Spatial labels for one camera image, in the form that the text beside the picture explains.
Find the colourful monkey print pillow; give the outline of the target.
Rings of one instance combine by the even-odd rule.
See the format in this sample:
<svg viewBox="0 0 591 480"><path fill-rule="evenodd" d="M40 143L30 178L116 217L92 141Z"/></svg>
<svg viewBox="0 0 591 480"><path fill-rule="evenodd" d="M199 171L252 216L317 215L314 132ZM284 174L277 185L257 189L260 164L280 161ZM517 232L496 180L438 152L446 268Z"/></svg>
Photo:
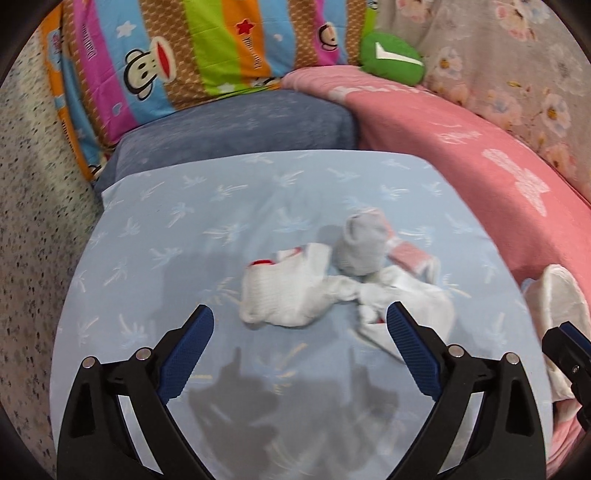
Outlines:
<svg viewBox="0 0 591 480"><path fill-rule="evenodd" d="M61 1L40 26L58 116L87 181L121 137L182 109L355 65L374 1Z"/></svg>

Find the green check mark cushion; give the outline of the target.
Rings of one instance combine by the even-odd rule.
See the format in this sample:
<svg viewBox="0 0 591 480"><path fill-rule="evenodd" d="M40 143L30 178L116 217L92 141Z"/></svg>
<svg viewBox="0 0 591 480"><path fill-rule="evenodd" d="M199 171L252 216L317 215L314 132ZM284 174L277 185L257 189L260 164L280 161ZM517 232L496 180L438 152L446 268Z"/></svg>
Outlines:
<svg viewBox="0 0 591 480"><path fill-rule="evenodd" d="M407 86L420 84L426 72L423 58L414 47L380 31L363 37L360 61L363 72Z"/></svg>

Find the pink fleece blanket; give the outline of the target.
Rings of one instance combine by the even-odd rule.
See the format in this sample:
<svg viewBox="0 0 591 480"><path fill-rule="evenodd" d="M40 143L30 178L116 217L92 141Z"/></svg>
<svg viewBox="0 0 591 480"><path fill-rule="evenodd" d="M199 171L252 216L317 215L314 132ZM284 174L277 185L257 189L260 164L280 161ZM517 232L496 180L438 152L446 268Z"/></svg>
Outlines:
<svg viewBox="0 0 591 480"><path fill-rule="evenodd" d="M424 87L355 66L298 69L280 85L351 110L363 148L429 161L476 214L518 282L559 264L590 310L590 203L524 143Z"/></svg>

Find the blue-grey plush blanket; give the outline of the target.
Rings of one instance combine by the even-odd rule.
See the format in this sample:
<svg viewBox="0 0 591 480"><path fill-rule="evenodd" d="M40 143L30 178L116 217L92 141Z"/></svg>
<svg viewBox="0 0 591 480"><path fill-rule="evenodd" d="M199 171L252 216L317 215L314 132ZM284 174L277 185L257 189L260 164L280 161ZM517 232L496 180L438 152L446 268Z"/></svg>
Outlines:
<svg viewBox="0 0 591 480"><path fill-rule="evenodd" d="M346 107L294 90L238 95L178 111L127 132L94 191L135 174L193 161L293 150L355 150Z"/></svg>

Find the grey floral quilt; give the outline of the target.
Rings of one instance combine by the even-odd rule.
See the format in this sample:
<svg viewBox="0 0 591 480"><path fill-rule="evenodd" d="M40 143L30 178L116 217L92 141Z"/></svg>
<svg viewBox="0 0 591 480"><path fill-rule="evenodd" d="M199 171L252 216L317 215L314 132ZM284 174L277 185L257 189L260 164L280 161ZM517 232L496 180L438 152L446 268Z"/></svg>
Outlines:
<svg viewBox="0 0 591 480"><path fill-rule="evenodd" d="M506 130L590 195L590 62L542 1L380 1L424 85Z"/></svg>

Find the white sock red trim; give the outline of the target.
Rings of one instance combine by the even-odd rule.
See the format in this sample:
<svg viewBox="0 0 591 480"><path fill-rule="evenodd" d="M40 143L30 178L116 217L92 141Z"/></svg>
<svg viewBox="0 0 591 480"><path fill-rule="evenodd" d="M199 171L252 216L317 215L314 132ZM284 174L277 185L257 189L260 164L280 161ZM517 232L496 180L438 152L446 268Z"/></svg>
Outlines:
<svg viewBox="0 0 591 480"><path fill-rule="evenodd" d="M328 274L332 248L322 243L281 250L273 260L252 262L242 276L239 318L249 325L300 328L332 305L355 301L361 284Z"/></svg>

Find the grey-blue sock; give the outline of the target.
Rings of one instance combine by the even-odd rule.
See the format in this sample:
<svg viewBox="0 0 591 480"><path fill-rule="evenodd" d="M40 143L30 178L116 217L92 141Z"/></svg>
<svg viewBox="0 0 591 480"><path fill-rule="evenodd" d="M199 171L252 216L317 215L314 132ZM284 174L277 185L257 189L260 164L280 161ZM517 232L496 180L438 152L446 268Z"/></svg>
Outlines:
<svg viewBox="0 0 591 480"><path fill-rule="evenodd" d="M389 229L379 210L366 210L349 217L332 249L335 267L356 277L379 271L388 240Z"/></svg>

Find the pink cloth strip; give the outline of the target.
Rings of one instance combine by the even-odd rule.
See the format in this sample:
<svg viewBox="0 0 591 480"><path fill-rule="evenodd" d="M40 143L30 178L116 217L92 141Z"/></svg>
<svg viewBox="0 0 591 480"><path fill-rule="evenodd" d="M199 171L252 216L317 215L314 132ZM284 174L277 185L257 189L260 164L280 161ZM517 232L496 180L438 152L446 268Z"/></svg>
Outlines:
<svg viewBox="0 0 591 480"><path fill-rule="evenodd" d="M440 268L440 260L415 246L413 243L401 239L388 222L384 213L376 208L366 210L386 231L386 253L388 258L410 271L416 276L427 277L436 274Z"/></svg>

